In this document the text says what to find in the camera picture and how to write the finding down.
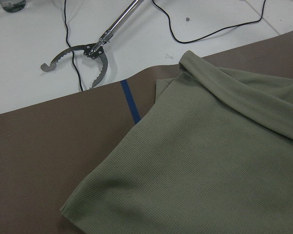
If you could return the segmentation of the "metal reacher grabber tool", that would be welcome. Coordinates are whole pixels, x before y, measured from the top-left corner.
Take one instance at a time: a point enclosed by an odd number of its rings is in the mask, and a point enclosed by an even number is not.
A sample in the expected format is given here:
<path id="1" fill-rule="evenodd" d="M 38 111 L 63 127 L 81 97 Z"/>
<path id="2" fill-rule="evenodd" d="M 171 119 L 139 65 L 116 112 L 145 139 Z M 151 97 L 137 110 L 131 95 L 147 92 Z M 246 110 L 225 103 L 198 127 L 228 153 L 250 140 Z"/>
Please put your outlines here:
<path id="1" fill-rule="evenodd" d="M 103 46 L 109 42 L 109 40 L 114 36 L 118 29 L 125 23 L 125 21 L 132 15 L 132 13 L 141 5 L 143 0 L 134 0 L 121 14 L 120 16 L 108 27 L 108 29 L 99 37 L 96 43 L 76 45 L 68 47 L 67 49 L 61 51 L 57 54 L 50 62 L 49 65 L 43 63 L 41 65 L 41 70 L 44 72 L 50 72 L 56 69 L 58 61 L 64 57 L 66 54 L 74 53 L 74 51 L 83 51 L 84 56 L 95 60 L 99 58 L 102 63 L 102 68 L 99 75 L 94 79 L 91 85 L 91 89 L 95 88 L 104 78 L 107 68 L 108 60 L 105 55 Z"/>

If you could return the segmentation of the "clear glass bottle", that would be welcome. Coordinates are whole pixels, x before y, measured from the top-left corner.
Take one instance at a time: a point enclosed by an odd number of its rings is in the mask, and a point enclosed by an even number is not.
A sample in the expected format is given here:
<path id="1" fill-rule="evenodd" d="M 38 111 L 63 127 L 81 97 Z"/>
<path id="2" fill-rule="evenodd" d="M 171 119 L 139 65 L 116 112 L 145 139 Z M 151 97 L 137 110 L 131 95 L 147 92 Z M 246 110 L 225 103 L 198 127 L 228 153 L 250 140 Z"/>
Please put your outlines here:
<path id="1" fill-rule="evenodd" d="M 0 5 L 5 12 L 15 13 L 25 7 L 26 0 L 0 0 Z"/>

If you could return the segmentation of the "brown table mat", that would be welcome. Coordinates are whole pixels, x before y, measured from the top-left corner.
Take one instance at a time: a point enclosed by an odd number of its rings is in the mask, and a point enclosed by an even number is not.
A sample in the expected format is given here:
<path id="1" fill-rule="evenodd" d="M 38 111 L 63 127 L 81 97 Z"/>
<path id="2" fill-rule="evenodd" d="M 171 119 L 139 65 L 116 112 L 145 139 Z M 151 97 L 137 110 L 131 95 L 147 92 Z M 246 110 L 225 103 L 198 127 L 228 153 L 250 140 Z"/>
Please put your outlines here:
<path id="1" fill-rule="evenodd" d="M 293 31 L 203 59 L 293 78 Z M 125 80 L 140 117 L 156 80 L 179 73 L 158 65 Z M 0 114 L 0 234 L 84 234 L 60 208 L 133 126 L 121 82 Z"/>

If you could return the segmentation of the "olive green long-sleeve shirt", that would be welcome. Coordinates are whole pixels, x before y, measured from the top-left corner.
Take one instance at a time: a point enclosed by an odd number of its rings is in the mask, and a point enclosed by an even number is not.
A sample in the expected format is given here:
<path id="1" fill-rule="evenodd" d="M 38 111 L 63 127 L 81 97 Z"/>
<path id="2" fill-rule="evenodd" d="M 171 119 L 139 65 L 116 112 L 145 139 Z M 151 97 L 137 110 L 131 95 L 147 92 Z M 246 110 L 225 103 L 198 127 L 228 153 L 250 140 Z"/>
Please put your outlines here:
<path id="1" fill-rule="evenodd" d="M 87 234 L 293 234 L 293 79 L 179 65 L 62 215 Z"/>

